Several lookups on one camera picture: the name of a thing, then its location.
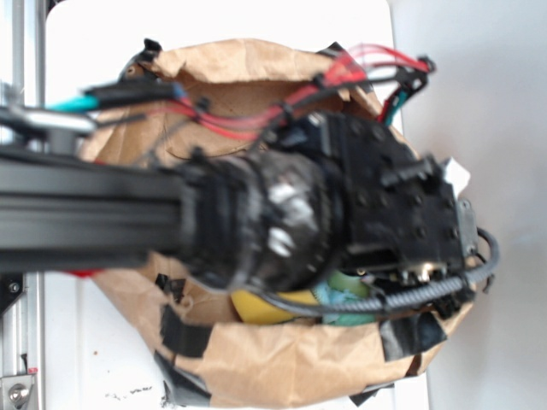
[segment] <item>teal object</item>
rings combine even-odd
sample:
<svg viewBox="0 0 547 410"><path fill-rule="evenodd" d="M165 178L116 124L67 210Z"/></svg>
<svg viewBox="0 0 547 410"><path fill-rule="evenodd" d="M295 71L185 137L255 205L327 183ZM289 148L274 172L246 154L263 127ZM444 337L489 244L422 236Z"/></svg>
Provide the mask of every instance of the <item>teal object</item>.
<svg viewBox="0 0 547 410"><path fill-rule="evenodd" d="M99 108L99 101L93 96L76 97L72 100L59 102L48 107L54 111L62 111L65 113L82 113L85 111L93 111Z"/></svg>
<svg viewBox="0 0 547 410"><path fill-rule="evenodd" d="M395 114L401 107L404 105L404 103L409 98L409 94L407 94L405 91L401 91L399 94L399 101L397 102L397 105L393 108L393 110L387 115L387 118L385 119L385 124L387 126L390 126L393 122L393 117L395 117Z"/></svg>
<svg viewBox="0 0 547 410"><path fill-rule="evenodd" d="M360 277L345 275L335 271L331 277L317 284L312 293L321 305L359 302L368 296L370 289ZM373 314L328 313L323 316L323 324L335 326L358 326L373 323Z"/></svg>

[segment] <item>robotic arm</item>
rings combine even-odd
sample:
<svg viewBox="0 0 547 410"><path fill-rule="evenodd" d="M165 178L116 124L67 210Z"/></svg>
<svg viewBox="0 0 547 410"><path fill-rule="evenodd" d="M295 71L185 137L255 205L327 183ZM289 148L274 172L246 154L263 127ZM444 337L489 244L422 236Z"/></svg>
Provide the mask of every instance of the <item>robotic arm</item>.
<svg viewBox="0 0 547 410"><path fill-rule="evenodd" d="M416 78L401 82L385 120L329 112L286 120L281 113L256 140L268 150L256 143L244 156L211 160L196 148L170 169L79 161L67 154L96 121L0 108L0 124L24 144L39 138L49 147L48 154L0 148L0 271L137 266L155 250L182 260L209 288L251 290L308 316L418 308L487 279L499 258L495 239L477 230L444 166L417 158L388 127L401 99L425 84L420 78L414 89ZM94 89L93 101L132 102L134 93L123 92L130 87ZM138 89L148 98L184 98L176 87L155 87ZM468 270L478 235L491 258ZM366 273L385 292L313 307L274 293L309 288L335 268Z"/></svg>

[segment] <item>bolt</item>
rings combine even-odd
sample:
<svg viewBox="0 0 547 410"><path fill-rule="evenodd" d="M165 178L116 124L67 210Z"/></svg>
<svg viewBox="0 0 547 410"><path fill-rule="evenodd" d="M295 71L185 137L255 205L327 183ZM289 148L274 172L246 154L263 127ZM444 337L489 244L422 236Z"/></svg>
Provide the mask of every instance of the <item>bolt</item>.
<svg viewBox="0 0 547 410"><path fill-rule="evenodd" d="M379 143L383 142L385 139L384 130L382 130L379 126L374 126L372 128L372 134L374 140L378 141Z"/></svg>
<svg viewBox="0 0 547 410"><path fill-rule="evenodd" d="M416 236L417 237L426 237L427 231L426 228L423 226L418 226L416 228Z"/></svg>
<svg viewBox="0 0 547 410"><path fill-rule="evenodd" d="M429 282L429 270L424 268L421 270L420 273L418 273L418 280L422 283Z"/></svg>
<svg viewBox="0 0 547 410"><path fill-rule="evenodd" d="M382 208L387 208L388 202L385 195L379 195L378 196L378 203L382 206Z"/></svg>
<svg viewBox="0 0 547 410"><path fill-rule="evenodd" d="M20 407L26 402L28 393L28 388L24 384L18 383L9 389L8 397L16 407Z"/></svg>
<svg viewBox="0 0 547 410"><path fill-rule="evenodd" d="M450 237L452 239L457 239L460 237L460 231L455 226L450 229Z"/></svg>
<svg viewBox="0 0 547 410"><path fill-rule="evenodd" d="M454 201L454 198L447 198L444 201L444 205L446 205L448 209L453 209L454 205L456 205L456 201Z"/></svg>
<svg viewBox="0 0 547 410"><path fill-rule="evenodd" d="M410 279L409 271L402 271L401 280L403 281L403 284L407 284L409 282L409 279Z"/></svg>
<svg viewBox="0 0 547 410"><path fill-rule="evenodd" d="M363 126L362 126L361 122L359 122L358 120L351 121L350 130L351 130L351 132L353 132L355 137L358 137L358 136L362 135L363 132L364 132Z"/></svg>
<svg viewBox="0 0 547 410"><path fill-rule="evenodd" d="M17 293L21 289L21 286L17 282L9 284L9 291L11 293Z"/></svg>
<svg viewBox="0 0 547 410"><path fill-rule="evenodd" d="M475 255L477 253L477 248L474 245L468 245L465 250L468 255Z"/></svg>
<svg viewBox="0 0 547 410"><path fill-rule="evenodd" d="M370 205L370 203L368 202L367 196L363 194L362 192L359 192L357 194L357 203L361 205L362 207L368 207L368 205Z"/></svg>

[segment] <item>brown paper bag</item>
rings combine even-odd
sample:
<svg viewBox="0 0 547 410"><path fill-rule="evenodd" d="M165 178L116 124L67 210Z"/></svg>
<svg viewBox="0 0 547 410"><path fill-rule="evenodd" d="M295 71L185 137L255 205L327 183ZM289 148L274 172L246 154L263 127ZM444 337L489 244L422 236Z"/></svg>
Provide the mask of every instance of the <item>brown paper bag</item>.
<svg viewBox="0 0 547 410"><path fill-rule="evenodd" d="M126 75L148 71L180 82L192 99L209 98L214 114L248 115L280 101L330 63L328 56L236 39L161 51L152 62L131 65ZM120 118L158 106L104 115ZM316 108L375 118L380 104L372 92L352 89L310 110ZM81 156L131 164L178 120L177 114L158 114L103 130ZM156 156L174 164L188 158L194 146L208 155L228 155L249 143L191 124L156 147ZM421 312L355 327L258 326L240 323L229 295L202 289L181 263L160 255L141 269L108 270L95 281L156 356L170 400L212 407L299 407L420 374L471 308L468 303L447 320Z"/></svg>

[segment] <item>red wire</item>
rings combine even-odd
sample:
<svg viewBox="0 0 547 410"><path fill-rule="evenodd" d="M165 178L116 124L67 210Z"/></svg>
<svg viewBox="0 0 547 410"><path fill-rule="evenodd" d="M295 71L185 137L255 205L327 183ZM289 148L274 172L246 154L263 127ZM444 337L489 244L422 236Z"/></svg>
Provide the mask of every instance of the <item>red wire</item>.
<svg viewBox="0 0 547 410"><path fill-rule="evenodd" d="M359 64L356 58L360 56L369 56L371 54L380 54L394 58L394 61L377 61L366 64ZM332 87L344 83L359 83L367 78L364 68L379 67L411 67L416 70L429 72L429 67L423 61L417 61L405 54L377 44L360 44L352 47L350 52L343 51L334 60L331 66L323 74L324 86ZM304 99L314 95L320 88L316 84L308 84L290 94L284 104L293 107ZM224 137L253 140L257 138L258 130L261 130L272 119L283 112L281 105L273 105L264 112L248 117L221 117L210 113L198 113L192 105L190 98L184 97L174 102L174 104L160 108L152 112L174 112L194 118L196 122L207 127Z"/></svg>

